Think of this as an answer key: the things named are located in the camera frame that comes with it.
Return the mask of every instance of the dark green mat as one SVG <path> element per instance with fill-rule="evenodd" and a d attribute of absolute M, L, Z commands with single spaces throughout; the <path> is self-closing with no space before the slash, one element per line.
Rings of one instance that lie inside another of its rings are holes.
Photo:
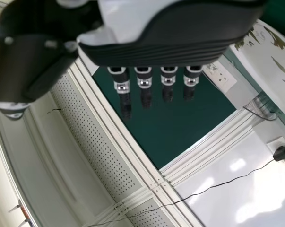
<path fill-rule="evenodd" d="M 120 116 L 119 98 L 106 69 L 93 76 Z M 125 124 L 154 165 L 160 169 L 193 145 L 235 111 L 228 99 L 204 77 L 200 77 L 192 102 L 183 100 L 183 70 L 178 71 L 173 102 L 161 98 L 160 70 L 154 69 L 153 101 L 142 108 L 136 76 L 131 71 L 132 119 Z"/>

